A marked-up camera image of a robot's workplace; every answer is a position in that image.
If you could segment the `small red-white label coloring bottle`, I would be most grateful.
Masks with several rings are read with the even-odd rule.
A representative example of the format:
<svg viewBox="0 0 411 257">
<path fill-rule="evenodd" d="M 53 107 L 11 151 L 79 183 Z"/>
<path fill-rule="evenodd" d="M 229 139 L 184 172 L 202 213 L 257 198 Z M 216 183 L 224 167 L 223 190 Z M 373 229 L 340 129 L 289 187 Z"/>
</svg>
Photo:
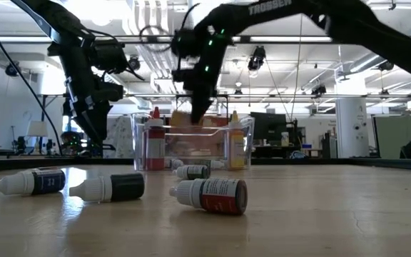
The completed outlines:
<svg viewBox="0 0 411 257">
<path fill-rule="evenodd" d="M 248 187 L 244 180 L 197 178 L 171 187 L 169 195 L 183 205 L 211 213 L 240 216 L 248 205 Z"/>
</svg>

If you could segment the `white pillar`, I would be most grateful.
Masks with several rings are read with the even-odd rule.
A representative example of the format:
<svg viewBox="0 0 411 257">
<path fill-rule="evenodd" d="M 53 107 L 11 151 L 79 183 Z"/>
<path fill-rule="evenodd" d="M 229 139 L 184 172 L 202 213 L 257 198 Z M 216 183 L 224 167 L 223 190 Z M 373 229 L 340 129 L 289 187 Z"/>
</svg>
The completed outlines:
<svg viewBox="0 0 411 257">
<path fill-rule="evenodd" d="M 339 96 L 335 102 L 338 133 L 338 157 L 366 157 L 369 155 L 368 122 L 364 79 L 338 81 Z"/>
</svg>

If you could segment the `small black food coloring bottle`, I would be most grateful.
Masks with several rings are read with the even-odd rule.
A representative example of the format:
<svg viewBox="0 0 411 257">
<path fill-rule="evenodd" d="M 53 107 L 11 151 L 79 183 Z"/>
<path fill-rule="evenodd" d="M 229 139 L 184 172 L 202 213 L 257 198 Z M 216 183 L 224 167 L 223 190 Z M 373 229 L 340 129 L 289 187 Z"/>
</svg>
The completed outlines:
<svg viewBox="0 0 411 257">
<path fill-rule="evenodd" d="M 114 202 L 132 201 L 142 197 L 145 180 L 141 173 L 112 174 L 83 181 L 69 189 L 69 196 L 83 201 Z"/>
</svg>

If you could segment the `small navy food coloring bottle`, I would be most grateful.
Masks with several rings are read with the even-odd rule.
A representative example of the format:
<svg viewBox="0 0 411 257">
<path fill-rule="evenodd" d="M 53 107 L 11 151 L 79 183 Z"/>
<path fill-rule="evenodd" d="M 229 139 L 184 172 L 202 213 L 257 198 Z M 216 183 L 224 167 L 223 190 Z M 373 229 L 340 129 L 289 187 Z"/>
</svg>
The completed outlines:
<svg viewBox="0 0 411 257">
<path fill-rule="evenodd" d="M 61 191 L 66 175 L 60 168 L 31 168 L 0 179 L 4 195 L 44 195 Z"/>
</svg>

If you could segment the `green partition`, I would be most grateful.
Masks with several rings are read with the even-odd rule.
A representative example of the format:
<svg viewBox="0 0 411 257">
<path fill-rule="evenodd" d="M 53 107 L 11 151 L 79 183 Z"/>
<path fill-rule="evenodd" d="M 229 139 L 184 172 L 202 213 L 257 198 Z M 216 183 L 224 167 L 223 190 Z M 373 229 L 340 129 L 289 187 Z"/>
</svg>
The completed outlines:
<svg viewBox="0 0 411 257">
<path fill-rule="evenodd" d="M 380 158 L 399 159 L 400 149 L 411 141 L 411 116 L 373 116 L 372 123 Z"/>
</svg>

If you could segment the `black monitor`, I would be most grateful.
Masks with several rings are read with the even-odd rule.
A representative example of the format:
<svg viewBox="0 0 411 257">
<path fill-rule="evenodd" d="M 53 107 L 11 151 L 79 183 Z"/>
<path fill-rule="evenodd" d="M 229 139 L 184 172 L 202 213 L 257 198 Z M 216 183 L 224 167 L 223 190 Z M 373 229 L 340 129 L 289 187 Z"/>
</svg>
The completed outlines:
<svg viewBox="0 0 411 257">
<path fill-rule="evenodd" d="M 253 145 L 264 146 L 264 141 L 271 146 L 282 145 L 282 133 L 287 131 L 285 114 L 251 112 L 255 119 Z"/>
</svg>

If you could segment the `clear plastic container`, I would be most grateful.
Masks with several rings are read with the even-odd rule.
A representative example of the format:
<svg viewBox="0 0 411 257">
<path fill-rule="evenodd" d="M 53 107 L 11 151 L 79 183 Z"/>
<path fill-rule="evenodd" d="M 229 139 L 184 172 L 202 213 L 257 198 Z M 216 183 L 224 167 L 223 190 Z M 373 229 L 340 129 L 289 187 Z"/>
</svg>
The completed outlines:
<svg viewBox="0 0 411 257">
<path fill-rule="evenodd" d="M 133 151 L 135 169 L 147 171 L 144 156 L 144 126 L 151 118 L 150 114 L 133 114 Z M 210 166 L 210 160 L 220 160 L 225 164 L 223 170 L 228 168 L 228 124 L 231 116 L 204 116 L 197 126 L 172 126 L 171 116 L 161 117 L 166 130 L 165 144 L 165 168 L 169 168 L 171 159 L 180 159 L 184 164 L 204 164 Z M 251 153 L 253 149 L 253 132 L 255 119 L 246 116 L 238 117 L 244 133 L 245 166 L 250 167 Z"/>
</svg>

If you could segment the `black metal table frame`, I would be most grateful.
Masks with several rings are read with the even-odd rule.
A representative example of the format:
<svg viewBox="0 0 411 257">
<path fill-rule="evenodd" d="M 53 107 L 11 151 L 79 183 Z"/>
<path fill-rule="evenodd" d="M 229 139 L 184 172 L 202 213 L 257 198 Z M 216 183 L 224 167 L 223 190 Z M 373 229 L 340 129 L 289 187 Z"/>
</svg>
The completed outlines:
<svg viewBox="0 0 411 257">
<path fill-rule="evenodd" d="M 411 159 L 382 159 L 382 158 L 253 158 L 252 166 L 283 166 L 283 165 L 351 165 L 375 166 L 382 168 L 401 168 L 411 170 Z M 133 165 L 131 158 L 0 158 L 0 171 L 43 166 L 78 166 L 78 165 Z"/>
</svg>

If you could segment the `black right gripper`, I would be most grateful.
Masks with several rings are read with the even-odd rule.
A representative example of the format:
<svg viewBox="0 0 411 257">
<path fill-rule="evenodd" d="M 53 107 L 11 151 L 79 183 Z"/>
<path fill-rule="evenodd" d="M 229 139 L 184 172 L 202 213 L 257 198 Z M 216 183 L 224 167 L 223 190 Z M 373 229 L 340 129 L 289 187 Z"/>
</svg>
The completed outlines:
<svg viewBox="0 0 411 257">
<path fill-rule="evenodd" d="M 181 28 L 174 33 L 171 51 L 178 57 L 173 80 L 191 96 L 191 123 L 199 124 L 216 95 L 216 84 L 226 49 L 233 43 L 224 31 Z"/>
</svg>

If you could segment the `white table lamp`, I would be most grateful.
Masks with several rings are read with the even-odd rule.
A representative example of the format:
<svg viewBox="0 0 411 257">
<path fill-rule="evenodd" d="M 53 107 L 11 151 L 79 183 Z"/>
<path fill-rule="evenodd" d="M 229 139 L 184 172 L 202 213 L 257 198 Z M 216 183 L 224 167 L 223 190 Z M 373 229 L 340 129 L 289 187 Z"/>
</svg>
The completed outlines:
<svg viewBox="0 0 411 257">
<path fill-rule="evenodd" d="M 47 137 L 48 135 L 49 133 L 48 133 L 47 124 L 45 121 L 30 121 L 29 122 L 27 131 L 26 131 L 26 136 L 36 139 L 34 149 L 40 155 L 42 154 L 43 138 Z"/>
</svg>

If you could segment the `black ceiling spotlight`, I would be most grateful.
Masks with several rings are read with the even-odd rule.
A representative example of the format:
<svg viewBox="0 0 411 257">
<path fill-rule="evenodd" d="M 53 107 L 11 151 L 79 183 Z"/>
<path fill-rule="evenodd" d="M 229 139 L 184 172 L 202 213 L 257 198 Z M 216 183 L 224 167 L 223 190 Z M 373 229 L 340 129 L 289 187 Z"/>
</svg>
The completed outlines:
<svg viewBox="0 0 411 257">
<path fill-rule="evenodd" d="M 264 64 L 266 58 L 266 52 L 264 46 L 256 46 L 255 51 L 250 57 L 248 62 L 249 71 L 258 71 L 261 66 Z"/>
</svg>

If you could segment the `large red food coloring bottle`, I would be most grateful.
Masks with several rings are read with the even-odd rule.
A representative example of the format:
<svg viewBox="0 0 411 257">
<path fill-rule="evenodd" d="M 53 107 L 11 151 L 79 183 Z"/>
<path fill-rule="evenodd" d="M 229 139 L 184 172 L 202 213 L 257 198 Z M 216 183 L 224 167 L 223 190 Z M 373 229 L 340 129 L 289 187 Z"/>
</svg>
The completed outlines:
<svg viewBox="0 0 411 257">
<path fill-rule="evenodd" d="M 165 168 L 166 130 L 160 110 L 156 106 L 151 118 L 144 126 L 144 156 L 147 171 L 160 171 Z"/>
</svg>

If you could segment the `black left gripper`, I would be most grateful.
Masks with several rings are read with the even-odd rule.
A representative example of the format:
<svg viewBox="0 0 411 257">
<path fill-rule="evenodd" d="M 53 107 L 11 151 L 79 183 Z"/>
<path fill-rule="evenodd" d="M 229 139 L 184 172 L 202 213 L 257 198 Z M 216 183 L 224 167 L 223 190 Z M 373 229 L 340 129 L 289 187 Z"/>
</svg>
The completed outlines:
<svg viewBox="0 0 411 257">
<path fill-rule="evenodd" d="M 92 71 L 68 76 L 64 114 L 75 115 L 75 122 L 98 145 L 107 138 L 107 115 L 111 102 L 123 98 L 122 85 L 104 81 Z"/>
</svg>

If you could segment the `large yellow food coloring bottle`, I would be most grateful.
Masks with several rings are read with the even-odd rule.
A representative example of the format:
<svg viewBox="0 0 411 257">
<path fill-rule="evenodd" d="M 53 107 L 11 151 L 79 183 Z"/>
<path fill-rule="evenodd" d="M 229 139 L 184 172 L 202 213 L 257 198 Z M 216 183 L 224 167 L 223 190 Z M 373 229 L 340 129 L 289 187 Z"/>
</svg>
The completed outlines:
<svg viewBox="0 0 411 257">
<path fill-rule="evenodd" d="M 231 114 L 228 127 L 228 168 L 241 170 L 245 166 L 244 133 L 237 111 Z"/>
</svg>

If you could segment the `small distant white bottle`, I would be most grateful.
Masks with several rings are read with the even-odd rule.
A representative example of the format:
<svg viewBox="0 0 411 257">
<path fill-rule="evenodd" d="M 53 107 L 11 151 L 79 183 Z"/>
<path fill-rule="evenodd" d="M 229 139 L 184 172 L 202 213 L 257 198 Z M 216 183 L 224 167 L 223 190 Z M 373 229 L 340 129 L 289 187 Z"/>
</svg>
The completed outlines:
<svg viewBox="0 0 411 257">
<path fill-rule="evenodd" d="M 180 166 L 173 173 L 183 180 L 194 180 L 197 178 L 209 178 L 210 169 L 206 165 Z"/>
</svg>

